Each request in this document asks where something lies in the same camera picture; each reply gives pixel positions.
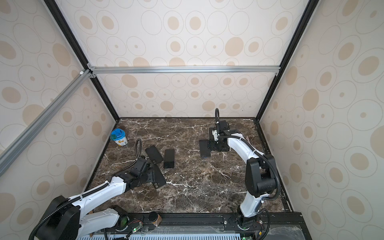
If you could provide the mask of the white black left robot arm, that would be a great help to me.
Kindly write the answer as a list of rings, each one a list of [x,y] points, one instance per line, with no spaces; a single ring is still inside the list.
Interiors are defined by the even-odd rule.
[[[115,173],[110,181],[80,195],[52,200],[39,223],[30,233],[33,240],[76,240],[92,232],[122,227],[126,212],[114,207],[91,214],[96,207],[142,184],[152,183],[155,188],[166,181],[159,167],[139,158],[130,168]]]

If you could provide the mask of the black phone case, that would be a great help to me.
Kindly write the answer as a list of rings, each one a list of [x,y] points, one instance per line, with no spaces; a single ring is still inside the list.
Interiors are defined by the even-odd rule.
[[[159,189],[167,183],[164,175],[162,174],[160,168],[157,165],[154,165],[151,168],[149,177],[151,177],[150,182],[153,184],[155,189]]]
[[[154,164],[159,164],[159,163],[161,163],[164,160],[162,154],[159,152],[159,150],[154,145],[146,148],[145,152],[147,153],[149,159]]]

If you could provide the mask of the blue-edged smartphone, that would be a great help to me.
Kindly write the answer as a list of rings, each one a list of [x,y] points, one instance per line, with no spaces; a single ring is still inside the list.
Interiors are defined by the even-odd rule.
[[[209,140],[199,140],[200,156],[201,158],[211,157],[211,148]]]

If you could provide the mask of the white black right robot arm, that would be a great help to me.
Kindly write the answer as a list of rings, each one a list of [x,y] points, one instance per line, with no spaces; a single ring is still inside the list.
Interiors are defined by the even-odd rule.
[[[274,157],[257,150],[242,133],[231,129],[227,121],[215,119],[215,126],[209,132],[209,149],[217,152],[234,150],[246,164],[247,194],[240,205],[243,218],[256,216],[265,201],[279,198],[282,184]]]

